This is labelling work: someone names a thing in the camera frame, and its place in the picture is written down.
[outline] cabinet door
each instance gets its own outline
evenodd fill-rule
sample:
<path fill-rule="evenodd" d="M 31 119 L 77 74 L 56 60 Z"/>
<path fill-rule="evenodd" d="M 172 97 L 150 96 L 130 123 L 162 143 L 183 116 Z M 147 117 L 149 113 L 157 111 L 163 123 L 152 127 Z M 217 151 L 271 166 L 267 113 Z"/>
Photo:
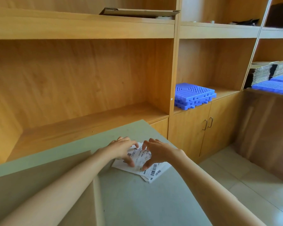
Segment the cabinet door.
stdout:
<path fill-rule="evenodd" d="M 199 106 L 170 119 L 169 141 L 193 161 L 199 158 L 211 103 Z"/>
<path fill-rule="evenodd" d="M 151 124 L 151 127 L 159 132 L 164 138 L 168 138 L 169 118 Z"/>
<path fill-rule="evenodd" d="M 241 105 L 242 93 L 212 102 L 200 156 L 211 155 L 234 141 Z"/>

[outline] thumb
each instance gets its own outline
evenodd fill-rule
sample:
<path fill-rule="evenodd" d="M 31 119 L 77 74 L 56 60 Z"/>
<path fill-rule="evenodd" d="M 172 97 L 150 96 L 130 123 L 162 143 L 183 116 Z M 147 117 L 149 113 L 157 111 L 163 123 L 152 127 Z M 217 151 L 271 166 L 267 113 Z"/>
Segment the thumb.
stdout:
<path fill-rule="evenodd" d="M 147 170 L 149 167 L 152 166 L 152 164 L 154 164 L 154 160 L 153 159 L 149 159 L 147 162 L 145 162 L 145 164 L 142 167 L 142 171 Z"/>
<path fill-rule="evenodd" d="M 132 160 L 132 158 L 128 155 L 126 155 L 125 157 L 122 158 L 123 160 L 125 160 L 125 162 L 130 166 L 130 167 L 134 167 L 134 162 Z"/>

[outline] hand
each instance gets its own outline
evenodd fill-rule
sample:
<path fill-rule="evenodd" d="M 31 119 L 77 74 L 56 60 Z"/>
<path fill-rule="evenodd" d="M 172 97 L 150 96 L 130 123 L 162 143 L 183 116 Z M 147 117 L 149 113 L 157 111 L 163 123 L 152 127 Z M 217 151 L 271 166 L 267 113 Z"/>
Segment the hand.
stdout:
<path fill-rule="evenodd" d="M 172 154 L 176 151 L 179 151 L 177 148 L 173 148 L 170 144 L 160 142 L 158 139 L 149 139 L 149 141 L 145 140 L 142 149 L 145 150 L 147 147 L 147 150 L 151 152 L 151 159 L 149 159 L 144 166 L 142 167 L 142 170 L 145 171 L 149 167 L 152 166 L 154 163 L 159 162 L 169 162 L 172 159 Z"/>
<path fill-rule="evenodd" d="M 113 140 L 108 146 L 102 148 L 103 151 L 107 151 L 112 159 L 123 159 L 130 167 L 134 167 L 132 158 L 127 155 L 129 148 L 135 145 L 139 147 L 135 140 L 130 140 L 129 137 L 119 137 L 117 140 Z"/>

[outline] white paper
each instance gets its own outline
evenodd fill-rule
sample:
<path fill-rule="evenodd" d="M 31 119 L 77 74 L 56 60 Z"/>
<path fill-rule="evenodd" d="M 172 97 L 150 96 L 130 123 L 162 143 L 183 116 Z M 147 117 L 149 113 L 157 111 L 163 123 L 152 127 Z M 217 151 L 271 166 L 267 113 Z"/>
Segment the white paper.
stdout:
<path fill-rule="evenodd" d="M 147 178 L 153 178 L 156 173 L 156 168 L 158 166 L 157 163 L 153 164 L 146 171 L 142 171 L 142 167 L 151 158 L 151 152 L 146 150 L 142 150 L 142 143 L 138 143 L 139 148 L 135 148 L 135 146 L 131 147 L 128 151 L 128 155 L 132 158 L 135 167 L 130 167 L 128 164 L 122 159 L 116 159 L 112 167 L 118 168 L 123 171 L 128 171 L 137 175 L 143 175 Z"/>
<path fill-rule="evenodd" d="M 152 183 L 155 179 L 157 179 L 160 175 L 162 175 L 167 169 L 171 167 L 171 164 L 167 162 L 160 163 L 159 167 L 156 169 L 156 173 L 153 178 L 147 178 L 145 176 L 141 176 L 146 182 Z"/>

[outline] white tiled floor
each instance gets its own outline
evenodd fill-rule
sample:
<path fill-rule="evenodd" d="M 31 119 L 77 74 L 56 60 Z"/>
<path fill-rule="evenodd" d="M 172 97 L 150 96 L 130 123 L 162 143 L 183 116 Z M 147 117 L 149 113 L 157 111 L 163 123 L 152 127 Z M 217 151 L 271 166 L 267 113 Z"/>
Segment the white tiled floor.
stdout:
<path fill-rule="evenodd" d="M 283 182 L 225 148 L 199 165 L 268 226 L 283 225 Z"/>

